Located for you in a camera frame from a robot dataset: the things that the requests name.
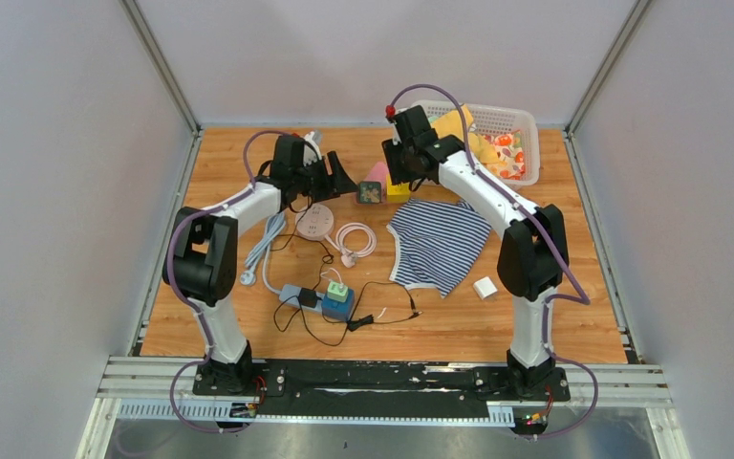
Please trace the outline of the yellow power adapter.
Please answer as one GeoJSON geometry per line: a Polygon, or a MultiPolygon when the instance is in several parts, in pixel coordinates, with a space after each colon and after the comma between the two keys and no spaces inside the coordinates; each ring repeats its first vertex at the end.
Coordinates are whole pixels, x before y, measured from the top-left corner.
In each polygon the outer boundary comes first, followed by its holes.
{"type": "Polygon", "coordinates": [[[385,202],[389,204],[402,204],[409,201],[412,191],[408,183],[394,184],[390,177],[386,179],[384,190],[385,202]]]}

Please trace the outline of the light blue power strip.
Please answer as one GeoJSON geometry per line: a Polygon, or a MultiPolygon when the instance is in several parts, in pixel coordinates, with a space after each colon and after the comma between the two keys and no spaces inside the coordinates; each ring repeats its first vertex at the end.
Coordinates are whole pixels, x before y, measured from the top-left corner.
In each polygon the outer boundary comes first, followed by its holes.
{"type": "Polygon", "coordinates": [[[281,303],[290,305],[295,309],[309,309],[322,314],[322,299],[324,294],[311,289],[299,287],[293,284],[285,284],[279,294],[281,303]]]}

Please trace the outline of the dark green cube charger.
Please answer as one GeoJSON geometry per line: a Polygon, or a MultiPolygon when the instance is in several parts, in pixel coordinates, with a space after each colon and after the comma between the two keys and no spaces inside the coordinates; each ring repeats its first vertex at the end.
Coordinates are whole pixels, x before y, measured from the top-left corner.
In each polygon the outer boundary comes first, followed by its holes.
{"type": "Polygon", "coordinates": [[[356,201],[363,205],[381,204],[383,193],[381,182],[362,181],[357,186],[356,201]]]}

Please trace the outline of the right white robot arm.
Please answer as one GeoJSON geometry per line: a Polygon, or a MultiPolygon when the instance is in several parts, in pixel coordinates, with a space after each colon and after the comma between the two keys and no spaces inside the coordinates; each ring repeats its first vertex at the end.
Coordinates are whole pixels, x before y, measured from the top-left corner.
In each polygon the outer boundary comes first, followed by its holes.
{"type": "Polygon", "coordinates": [[[562,212],[522,198],[473,155],[467,137],[440,136],[419,106],[385,117],[395,130],[382,149],[393,184],[427,179],[470,204],[501,239],[497,274],[513,300],[513,340],[507,350],[507,385],[531,399],[555,367],[552,305],[569,267],[562,212]]]}

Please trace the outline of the blue cube charger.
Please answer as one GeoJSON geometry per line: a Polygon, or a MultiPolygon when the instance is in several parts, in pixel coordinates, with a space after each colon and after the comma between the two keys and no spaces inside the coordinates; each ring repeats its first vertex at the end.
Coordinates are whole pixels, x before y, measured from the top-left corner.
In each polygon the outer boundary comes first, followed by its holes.
{"type": "Polygon", "coordinates": [[[344,300],[339,301],[332,299],[328,295],[324,295],[322,299],[322,315],[326,318],[347,322],[351,319],[354,307],[355,293],[352,289],[348,290],[348,294],[344,300]]]}

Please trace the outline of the black adapter with cable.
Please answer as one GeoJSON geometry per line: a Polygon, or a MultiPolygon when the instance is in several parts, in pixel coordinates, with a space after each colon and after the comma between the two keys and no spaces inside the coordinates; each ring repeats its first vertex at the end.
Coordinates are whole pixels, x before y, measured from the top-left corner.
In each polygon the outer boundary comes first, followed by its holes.
{"type": "Polygon", "coordinates": [[[417,308],[417,305],[412,295],[408,291],[404,291],[409,298],[409,306],[411,310],[411,314],[409,317],[384,321],[376,320],[373,315],[356,318],[357,308],[360,304],[361,299],[363,298],[366,289],[369,286],[398,287],[398,284],[389,281],[368,281],[360,288],[357,294],[352,288],[344,286],[344,299],[342,301],[331,299],[327,293],[319,292],[316,287],[318,287],[323,280],[322,269],[328,265],[333,264],[334,256],[322,242],[318,241],[318,244],[320,244],[325,250],[325,255],[323,255],[321,258],[321,265],[319,268],[317,282],[312,288],[298,286],[292,287],[288,284],[283,287],[281,293],[279,294],[280,304],[276,307],[274,313],[272,314],[272,321],[274,322],[274,325],[277,328],[278,332],[286,332],[290,328],[293,319],[296,316],[300,316],[303,327],[315,340],[329,347],[337,347],[343,342],[349,332],[354,332],[355,330],[363,326],[401,323],[417,318],[422,314],[422,311],[417,308]],[[291,317],[288,319],[285,325],[281,326],[277,321],[277,314],[280,312],[284,305],[293,306],[295,308],[295,311],[292,313],[291,317]],[[337,342],[328,342],[315,335],[306,319],[306,312],[319,313],[320,317],[323,320],[332,325],[343,324],[344,328],[340,339],[337,342]]]}

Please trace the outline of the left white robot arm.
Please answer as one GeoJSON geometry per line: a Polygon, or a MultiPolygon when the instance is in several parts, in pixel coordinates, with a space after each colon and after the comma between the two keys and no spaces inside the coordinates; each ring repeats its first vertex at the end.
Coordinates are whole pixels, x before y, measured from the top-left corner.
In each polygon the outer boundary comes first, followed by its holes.
{"type": "Polygon", "coordinates": [[[313,135],[274,134],[270,160],[258,169],[243,161],[248,183],[241,191],[206,208],[178,211],[162,268],[163,281],[191,309],[204,339],[198,377],[232,395],[247,393],[255,373],[232,306],[240,236],[299,197],[319,203],[357,190],[337,153],[322,153],[313,135]]]}

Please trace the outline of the pink triangular power strip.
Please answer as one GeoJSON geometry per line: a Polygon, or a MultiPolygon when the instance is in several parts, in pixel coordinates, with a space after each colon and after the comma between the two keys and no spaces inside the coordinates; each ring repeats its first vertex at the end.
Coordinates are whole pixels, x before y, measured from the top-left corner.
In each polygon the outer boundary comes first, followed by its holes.
{"type": "Polygon", "coordinates": [[[363,182],[379,183],[382,191],[386,190],[389,169],[385,162],[377,162],[363,179],[363,182]]]}

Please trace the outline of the pink round power strip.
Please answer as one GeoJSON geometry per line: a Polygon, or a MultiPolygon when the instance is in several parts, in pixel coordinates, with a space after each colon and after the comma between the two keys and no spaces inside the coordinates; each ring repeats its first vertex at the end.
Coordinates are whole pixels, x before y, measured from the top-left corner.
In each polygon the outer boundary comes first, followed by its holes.
{"type": "Polygon", "coordinates": [[[300,210],[295,217],[296,234],[309,241],[326,240],[334,229],[335,218],[330,208],[312,204],[300,210]]]}

